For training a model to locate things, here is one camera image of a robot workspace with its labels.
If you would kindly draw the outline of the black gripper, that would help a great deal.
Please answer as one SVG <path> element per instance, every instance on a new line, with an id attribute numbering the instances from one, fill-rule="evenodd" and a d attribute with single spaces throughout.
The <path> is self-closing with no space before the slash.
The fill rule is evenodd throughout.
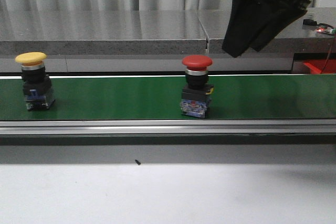
<path id="1" fill-rule="evenodd" d="M 298 8 L 277 9 L 287 1 Z M 261 51 L 282 30 L 307 13 L 311 0 L 232 0 L 232 10 L 222 49 L 232 57 L 248 48 Z"/>

